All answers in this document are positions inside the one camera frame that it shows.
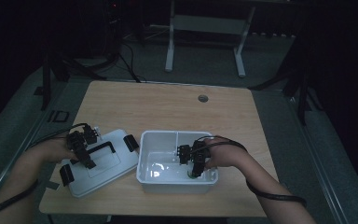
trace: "plastic bin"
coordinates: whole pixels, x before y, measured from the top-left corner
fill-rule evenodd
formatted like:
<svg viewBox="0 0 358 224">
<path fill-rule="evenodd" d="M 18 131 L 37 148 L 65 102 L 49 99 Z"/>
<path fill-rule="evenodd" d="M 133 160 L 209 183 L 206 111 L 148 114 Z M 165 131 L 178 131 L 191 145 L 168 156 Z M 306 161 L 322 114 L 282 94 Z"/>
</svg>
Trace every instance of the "plastic bin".
<svg viewBox="0 0 358 224">
<path fill-rule="evenodd" d="M 206 193 L 218 179 L 213 168 L 200 177 L 191 178 L 189 171 L 193 162 L 180 164 L 177 148 L 192 146 L 206 132 L 146 131 L 141 137 L 141 146 L 136 177 L 145 192 L 151 193 Z"/>
</svg>

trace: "wooden table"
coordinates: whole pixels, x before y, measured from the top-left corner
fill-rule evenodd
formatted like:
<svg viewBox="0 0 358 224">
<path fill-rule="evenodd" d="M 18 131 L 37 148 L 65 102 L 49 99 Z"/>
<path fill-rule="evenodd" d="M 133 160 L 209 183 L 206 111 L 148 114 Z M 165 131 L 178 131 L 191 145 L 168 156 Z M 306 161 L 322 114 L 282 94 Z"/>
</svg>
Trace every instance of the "wooden table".
<svg viewBox="0 0 358 224">
<path fill-rule="evenodd" d="M 208 102 L 199 101 L 206 95 Z M 102 134 L 123 129 L 139 142 L 146 130 L 203 131 L 246 146 L 275 178 L 277 174 L 252 93 L 246 89 L 94 81 L 75 123 L 99 126 Z M 60 165 L 51 181 L 61 183 Z M 219 180 L 206 194 L 144 193 L 135 170 L 91 193 L 75 198 L 68 188 L 46 189 L 40 211 L 47 214 L 96 214 L 186 217 L 264 217 L 243 175 L 219 168 Z"/>
</svg>

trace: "dark background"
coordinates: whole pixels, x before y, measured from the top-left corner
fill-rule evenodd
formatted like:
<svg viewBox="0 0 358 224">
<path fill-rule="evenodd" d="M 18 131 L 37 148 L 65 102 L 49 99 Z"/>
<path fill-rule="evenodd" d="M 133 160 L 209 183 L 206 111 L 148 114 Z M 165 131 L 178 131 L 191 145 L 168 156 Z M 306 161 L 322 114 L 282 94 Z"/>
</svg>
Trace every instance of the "dark background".
<svg viewBox="0 0 358 224">
<path fill-rule="evenodd" d="M 104 54 L 101 41 L 106 18 L 100 12 L 106 2 L 92 2 L 0 1 L 0 112 L 23 80 L 42 65 L 48 47 L 73 57 Z M 140 0 L 127 1 L 121 12 L 125 12 L 123 21 L 141 38 L 142 31 L 136 26 L 139 22 L 169 24 L 169 1 L 140 4 Z M 178 7 L 189 14 L 194 10 L 186 4 Z M 234 8 L 237 10 L 227 7 L 219 13 L 240 15 Z M 200 9 L 207 14 L 213 6 L 198 5 L 197 11 Z M 301 60 L 310 64 L 310 86 L 358 173 L 358 1 L 258 4 L 251 32 L 297 36 L 300 44 L 289 52 L 286 65 L 296 67 L 304 64 Z"/>
</svg>

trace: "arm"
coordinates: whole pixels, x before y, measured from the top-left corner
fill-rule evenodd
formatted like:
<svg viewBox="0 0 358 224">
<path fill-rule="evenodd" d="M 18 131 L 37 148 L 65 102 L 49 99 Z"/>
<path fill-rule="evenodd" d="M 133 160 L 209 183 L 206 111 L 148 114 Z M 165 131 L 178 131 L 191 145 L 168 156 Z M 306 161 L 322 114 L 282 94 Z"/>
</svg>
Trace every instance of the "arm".
<svg viewBox="0 0 358 224">
<path fill-rule="evenodd" d="M 222 139 L 206 139 L 207 145 Z M 222 145 L 211 147 L 211 159 L 205 168 L 216 166 L 238 168 L 256 189 L 281 195 L 292 195 L 276 181 L 249 153 L 239 147 Z M 272 223 L 316 223 L 301 203 L 274 201 L 257 196 L 263 210 Z"/>
<path fill-rule="evenodd" d="M 0 203 L 30 188 L 45 162 L 76 159 L 75 154 L 66 148 L 65 143 L 65 138 L 55 138 L 25 151 L 14 164 L 9 177 L 0 189 Z M 32 223 L 33 214 L 34 195 L 31 193 L 2 210 L 0 223 Z"/>
</svg>

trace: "gray carpet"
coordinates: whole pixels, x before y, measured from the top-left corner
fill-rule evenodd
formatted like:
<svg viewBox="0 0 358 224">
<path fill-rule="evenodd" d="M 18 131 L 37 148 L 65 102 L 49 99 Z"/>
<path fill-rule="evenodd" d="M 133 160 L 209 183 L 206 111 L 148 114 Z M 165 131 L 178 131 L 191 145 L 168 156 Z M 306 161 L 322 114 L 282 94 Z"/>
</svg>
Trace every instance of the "gray carpet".
<svg viewBox="0 0 358 224">
<path fill-rule="evenodd" d="M 293 39 L 265 38 L 252 35 L 246 40 L 242 53 L 247 76 L 237 76 L 232 49 L 227 45 L 203 44 L 195 46 L 179 39 L 175 48 L 173 71 L 166 73 L 167 43 L 163 37 L 148 39 L 140 46 L 131 37 L 127 42 L 134 52 L 133 70 L 147 81 L 185 83 L 246 88 L 273 77 L 290 48 Z M 131 51 L 123 46 L 121 53 L 131 61 Z M 81 60 L 84 64 L 99 60 Z M 99 71 L 108 80 L 131 80 L 125 64 Z M 34 90 L 41 85 L 41 70 L 24 82 L 0 115 L 0 175 L 16 159 L 27 144 L 37 137 L 71 125 L 81 104 L 90 79 L 73 74 L 68 83 L 53 78 L 53 101 L 41 111 L 41 97 Z M 266 134 L 272 159 L 282 183 L 294 194 L 307 199 L 310 213 L 318 223 L 358 223 L 358 179 L 345 151 L 324 112 L 313 109 L 306 113 L 307 126 L 296 118 L 296 102 L 284 97 L 280 90 L 284 81 L 264 91 L 254 91 L 255 102 Z M 69 111 L 66 123 L 48 122 L 52 110 Z M 37 211 L 53 165 L 41 172 L 41 186 L 36 192 L 34 223 L 49 223 L 48 217 Z M 105 216 L 53 215 L 55 223 L 104 223 Z M 113 223 L 169 223 L 158 217 L 114 217 Z M 192 223 L 181 219 L 182 223 Z M 210 219 L 198 223 L 213 223 Z M 228 217 L 227 223 L 269 223 L 264 217 Z"/>
</svg>

